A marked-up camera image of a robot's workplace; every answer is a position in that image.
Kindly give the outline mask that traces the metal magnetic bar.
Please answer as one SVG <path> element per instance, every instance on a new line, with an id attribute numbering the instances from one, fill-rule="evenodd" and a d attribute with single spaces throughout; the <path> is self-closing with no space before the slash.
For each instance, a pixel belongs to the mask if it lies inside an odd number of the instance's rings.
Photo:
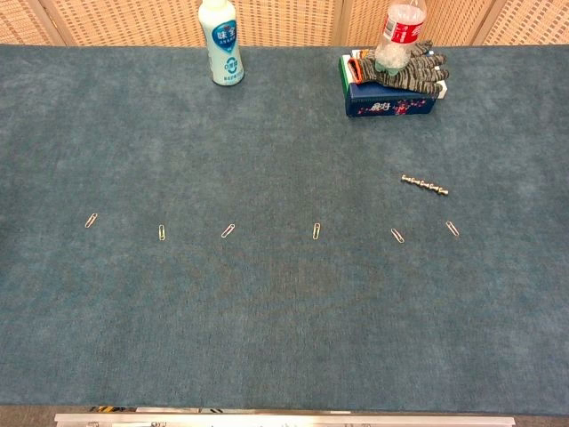
<path id="1" fill-rule="evenodd" d="M 401 175 L 401 181 L 415 185 L 415 186 L 422 188 L 422 189 L 427 189 L 427 190 L 433 191 L 433 192 L 437 193 L 438 195 L 442 195 L 442 196 L 448 196 L 449 195 L 449 190 L 442 187 L 442 186 L 439 186 L 433 182 L 420 180 L 420 179 L 417 179 L 415 177 L 408 176 L 406 174 Z"/>

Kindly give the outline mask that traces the dark blue carton box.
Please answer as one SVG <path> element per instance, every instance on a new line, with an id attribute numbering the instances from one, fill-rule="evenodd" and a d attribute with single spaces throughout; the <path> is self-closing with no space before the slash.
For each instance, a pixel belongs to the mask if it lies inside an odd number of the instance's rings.
<path id="1" fill-rule="evenodd" d="M 348 117 L 386 117 L 428 114 L 433 95 L 388 88 L 377 83 L 349 83 L 344 93 Z"/>

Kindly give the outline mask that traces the white yogurt drink bottle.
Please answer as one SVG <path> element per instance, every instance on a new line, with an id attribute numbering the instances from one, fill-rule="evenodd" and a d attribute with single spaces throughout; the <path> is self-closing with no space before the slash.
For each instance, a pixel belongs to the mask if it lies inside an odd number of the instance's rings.
<path id="1" fill-rule="evenodd" d="M 204 31 L 213 82 L 222 86 L 240 83 L 244 66 L 237 41 L 235 6 L 229 0 L 202 0 L 198 19 Z"/>

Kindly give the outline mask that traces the clear bottle with red label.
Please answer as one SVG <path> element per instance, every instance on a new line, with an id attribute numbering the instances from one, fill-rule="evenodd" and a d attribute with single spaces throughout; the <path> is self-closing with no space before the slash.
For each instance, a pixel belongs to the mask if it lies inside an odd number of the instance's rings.
<path id="1" fill-rule="evenodd" d="M 426 18 L 425 0 L 391 0 L 374 52 L 377 71 L 394 76 L 408 64 Z"/>

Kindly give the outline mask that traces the woven rattan folding screen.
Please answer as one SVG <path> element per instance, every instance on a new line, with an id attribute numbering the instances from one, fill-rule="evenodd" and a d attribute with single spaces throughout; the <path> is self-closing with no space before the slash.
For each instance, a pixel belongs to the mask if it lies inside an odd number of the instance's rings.
<path id="1" fill-rule="evenodd" d="M 230 0 L 248 46 L 371 46 L 390 0 Z M 202 46 L 201 0 L 0 0 L 0 44 Z M 569 44 L 569 0 L 426 0 L 437 46 Z"/>

